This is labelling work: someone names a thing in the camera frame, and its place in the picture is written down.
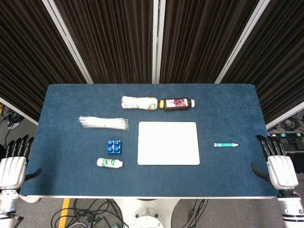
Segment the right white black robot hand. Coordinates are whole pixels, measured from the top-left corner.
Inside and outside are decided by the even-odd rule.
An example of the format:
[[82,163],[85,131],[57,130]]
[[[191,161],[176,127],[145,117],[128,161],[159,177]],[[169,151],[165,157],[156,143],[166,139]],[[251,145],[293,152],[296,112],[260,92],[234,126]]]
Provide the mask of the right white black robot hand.
[[287,156],[281,142],[270,136],[257,135],[256,138],[261,144],[268,174],[260,172],[252,162],[254,174],[270,182],[276,190],[293,190],[298,185],[298,180],[292,160]]

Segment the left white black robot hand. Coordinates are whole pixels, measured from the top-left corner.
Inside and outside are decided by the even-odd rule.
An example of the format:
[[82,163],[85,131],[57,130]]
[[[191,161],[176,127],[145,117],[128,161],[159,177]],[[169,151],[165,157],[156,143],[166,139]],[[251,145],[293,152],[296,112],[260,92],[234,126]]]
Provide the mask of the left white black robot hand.
[[24,182],[37,177],[42,169],[26,174],[29,153],[34,142],[34,137],[12,140],[4,150],[4,157],[0,160],[0,189],[18,190]]

